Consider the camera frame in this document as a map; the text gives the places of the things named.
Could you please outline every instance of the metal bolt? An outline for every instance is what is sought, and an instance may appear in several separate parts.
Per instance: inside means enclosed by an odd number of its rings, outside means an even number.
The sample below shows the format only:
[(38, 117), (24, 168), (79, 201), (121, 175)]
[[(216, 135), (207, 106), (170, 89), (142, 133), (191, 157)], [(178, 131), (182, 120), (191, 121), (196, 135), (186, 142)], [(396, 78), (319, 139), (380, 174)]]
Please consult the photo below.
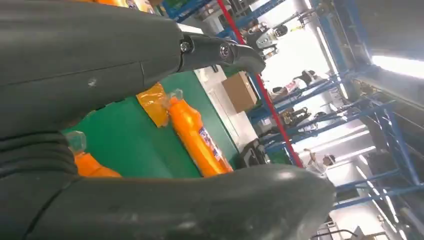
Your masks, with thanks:
[(187, 52), (189, 52), (191, 50), (190, 43), (188, 43), (186, 41), (183, 41), (179, 45), (179, 48), (181, 49), (181, 52), (183, 52), (183, 53), (187, 53)]
[(219, 53), (221, 55), (221, 58), (226, 59), (230, 53), (228, 45), (221, 45)]

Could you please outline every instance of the orange plastic bag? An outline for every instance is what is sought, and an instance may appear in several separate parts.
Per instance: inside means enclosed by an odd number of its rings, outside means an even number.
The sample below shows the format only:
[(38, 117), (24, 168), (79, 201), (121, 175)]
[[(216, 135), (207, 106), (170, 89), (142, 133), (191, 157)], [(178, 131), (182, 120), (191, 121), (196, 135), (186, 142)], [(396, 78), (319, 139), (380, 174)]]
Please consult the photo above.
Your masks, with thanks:
[(168, 114), (164, 107), (167, 95), (160, 83), (156, 83), (147, 91), (136, 95), (138, 102), (146, 111), (156, 127), (164, 127), (168, 124)]
[(204, 177), (230, 173), (233, 168), (203, 126), (202, 116), (181, 97), (171, 96), (168, 113), (172, 126)]

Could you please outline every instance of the plastic bottle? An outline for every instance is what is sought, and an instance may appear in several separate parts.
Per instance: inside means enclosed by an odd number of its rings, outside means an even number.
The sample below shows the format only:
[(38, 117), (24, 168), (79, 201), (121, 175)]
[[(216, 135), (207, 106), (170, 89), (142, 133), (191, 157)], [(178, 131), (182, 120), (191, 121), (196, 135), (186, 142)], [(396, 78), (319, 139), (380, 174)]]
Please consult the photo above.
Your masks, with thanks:
[(90, 153), (87, 147), (86, 135), (81, 131), (71, 131), (65, 134), (72, 151), (78, 174), (84, 177), (121, 177), (116, 171), (101, 165)]
[(201, 114), (178, 94), (182, 96), (181, 90), (170, 96), (168, 113), (174, 130), (201, 174), (210, 177), (232, 172), (233, 168), (203, 126)]

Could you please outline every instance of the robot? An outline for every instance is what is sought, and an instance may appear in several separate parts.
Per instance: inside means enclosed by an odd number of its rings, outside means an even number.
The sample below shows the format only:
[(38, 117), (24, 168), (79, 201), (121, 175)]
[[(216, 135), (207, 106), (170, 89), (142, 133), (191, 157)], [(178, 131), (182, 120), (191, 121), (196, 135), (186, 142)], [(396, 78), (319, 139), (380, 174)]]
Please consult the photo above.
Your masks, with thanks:
[(334, 186), (294, 166), (199, 179), (77, 174), (60, 130), (173, 73), (260, 73), (250, 47), (89, 2), (0, 0), (0, 16), (1, 239), (307, 239), (327, 217)]
[(286, 35), (287, 32), (288, 29), (283, 24), (269, 28), (264, 23), (259, 23), (246, 31), (243, 36), (247, 45), (266, 59), (270, 57), (267, 57), (268, 53), (272, 55), (277, 53), (279, 37)]

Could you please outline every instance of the green table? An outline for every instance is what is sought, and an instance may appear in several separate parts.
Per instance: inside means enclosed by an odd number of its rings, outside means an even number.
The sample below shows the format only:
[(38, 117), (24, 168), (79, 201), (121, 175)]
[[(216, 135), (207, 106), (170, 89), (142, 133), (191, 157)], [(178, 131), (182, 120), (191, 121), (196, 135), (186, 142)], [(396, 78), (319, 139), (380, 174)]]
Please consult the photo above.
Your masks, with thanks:
[[(194, 72), (174, 74), (161, 83), (167, 93), (183, 91), (184, 99), (201, 113), (204, 126), (232, 162), (237, 148)], [(157, 128), (135, 97), (89, 114), (70, 130), (84, 132), (86, 152), (124, 177), (200, 177), (171, 124)]]

